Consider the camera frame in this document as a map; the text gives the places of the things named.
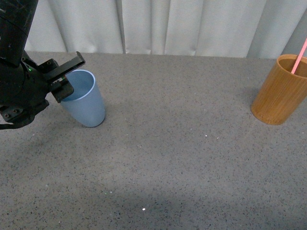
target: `table surface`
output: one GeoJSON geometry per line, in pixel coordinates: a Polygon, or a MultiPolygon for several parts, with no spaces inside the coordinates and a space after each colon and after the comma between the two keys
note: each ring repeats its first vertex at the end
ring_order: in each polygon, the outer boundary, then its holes
{"type": "Polygon", "coordinates": [[[280,126],[250,111],[275,60],[83,56],[106,119],[86,128],[48,95],[1,131],[0,229],[307,227],[307,103],[280,126]]]}

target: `blue cup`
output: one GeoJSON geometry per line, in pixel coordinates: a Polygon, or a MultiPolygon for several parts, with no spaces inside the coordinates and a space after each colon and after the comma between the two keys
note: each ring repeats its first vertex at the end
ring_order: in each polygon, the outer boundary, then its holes
{"type": "Polygon", "coordinates": [[[78,69],[66,74],[66,77],[74,92],[60,104],[84,126],[101,124],[105,118],[105,104],[95,76],[87,70],[78,69]]]}

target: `speckled countertop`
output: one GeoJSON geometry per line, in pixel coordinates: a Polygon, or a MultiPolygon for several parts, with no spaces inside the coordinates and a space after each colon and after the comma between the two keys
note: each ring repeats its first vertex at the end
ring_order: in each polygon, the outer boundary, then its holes
{"type": "Polygon", "coordinates": [[[250,111],[274,60],[83,55],[106,119],[86,128],[49,95],[1,131],[1,230],[307,228],[307,102],[280,126],[250,111]]]}

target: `cup rim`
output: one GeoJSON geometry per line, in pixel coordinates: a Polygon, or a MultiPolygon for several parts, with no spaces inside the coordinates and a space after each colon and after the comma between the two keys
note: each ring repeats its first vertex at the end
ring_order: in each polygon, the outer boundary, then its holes
{"type": "Polygon", "coordinates": [[[92,78],[93,78],[93,80],[94,80],[92,87],[91,87],[90,90],[89,90],[85,95],[83,95],[82,97],[79,97],[79,98],[74,99],[74,100],[69,100],[69,101],[65,101],[65,98],[64,98],[64,99],[62,100],[62,102],[75,102],[75,101],[81,100],[82,98],[86,97],[86,96],[93,90],[93,88],[95,87],[96,79],[95,79],[95,76],[94,76],[93,73],[91,73],[90,71],[85,70],[85,69],[75,69],[74,71],[72,71],[72,72],[70,72],[70,73],[78,72],[78,71],[87,72],[87,73],[89,73],[89,74],[92,76],[92,78]]]}
{"type": "MultiPolygon", "coordinates": [[[[285,60],[285,59],[292,59],[292,60],[296,60],[297,59],[297,56],[298,55],[295,55],[295,54],[283,54],[283,55],[280,55],[276,62],[277,62],[277,65],[284,71],[286,71],[287,73],[290,73],[291,75],[293,76],[296,76],[298,78],[303,78],[303,79],[307,79],[307,77],[303,77],[303,76],[300,76],[300,75],[297,75],[297,74],[294,74],[294,73],[291,73],[290,71],[287,71],[284,67],[281,66],[281,64],[279,63],[281,60],[285,60]]],[[[306,57],[302,57],[301,59],[302,62],[304,62],[305,64],[307,64],[307,58],[306,57]]]]}

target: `light blue plastic cup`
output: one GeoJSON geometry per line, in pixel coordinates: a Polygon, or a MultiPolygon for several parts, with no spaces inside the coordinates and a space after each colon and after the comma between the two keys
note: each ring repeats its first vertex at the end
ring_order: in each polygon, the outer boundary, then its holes
{"type": "Polygon", "coordinates": [[[74,92],[60,104],[84,126],[101,124],[105,118],[105,104],[95,76],[87,70],[78,69],[66,74],[66,77],[74,92]]]}

